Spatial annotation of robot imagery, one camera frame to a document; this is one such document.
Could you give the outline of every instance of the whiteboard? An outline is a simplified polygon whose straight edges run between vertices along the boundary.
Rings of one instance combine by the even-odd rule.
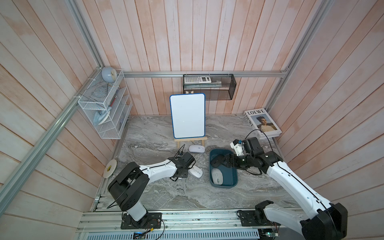
[[[173,136],[205,136],[205,94],[190,93],[170,96]]]

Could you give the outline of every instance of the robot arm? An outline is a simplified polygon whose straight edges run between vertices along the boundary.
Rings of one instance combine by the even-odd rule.
[[[305,239],[338,240],[346,236],[348,212],[340,203],[334,205],[298,177],[282,158],[269,151],[264,153],[257,138],[231,143],[235,154],[218,156],[211,164],[247,169],[257,167],[276,180],[301,206],[305,214],[297,214],[271,201],[256,205],[255,220],[278,222],[302,234]]]
[[[165,177],[173,181],[186,178],[194,163],[194,157],[182,151],[177,152],[175,157],[151,165],[138,166],[130,162],[108,185],[108,191],[120,209],[127,211],[136,225],[141,226],[148,220],[148,211],[139,200],[147,184]]]

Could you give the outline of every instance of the wooden wall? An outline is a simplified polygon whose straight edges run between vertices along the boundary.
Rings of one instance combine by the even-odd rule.
[[[319,0],[77,0],[105,65],[126,71],[285,69]],[[207,113],[265,106],[276,78],[238,78]],[[130,79],[133,114],[170,114],[180,78]]]
[[[384,236],[383,14],[335,1],[270,111],[288,165],[348,209],[347,238]]]
[[[0,1],[0,185],[97,64],[64,1]],[[81,112],[0,217],[1,239],[71,239],[113,147]]]

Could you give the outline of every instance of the man on book cover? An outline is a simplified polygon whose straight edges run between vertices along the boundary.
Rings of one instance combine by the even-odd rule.
[[[266,114],[251,116],[252,120],[256,123],[256,119],[261,123],[257,128],[263,132],[275,131],[277,128],[271,123]]]

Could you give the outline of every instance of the white computer mouse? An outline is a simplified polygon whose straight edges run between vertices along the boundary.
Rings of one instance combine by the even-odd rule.
[[[191,175],[198,177],[198,178],[203,176],[203,170],[201,170],[197,166],[193,166],[191,169],[188,169],[188,173],[190,173]]]
[[[212,168],[211,170],[212,174],[212,181],[216,185],[222,185],[223,184],[223,173],[218,168]]]
[[[189,146],[190,152],[205,152],[205,147],[202,145],[191,145]]]

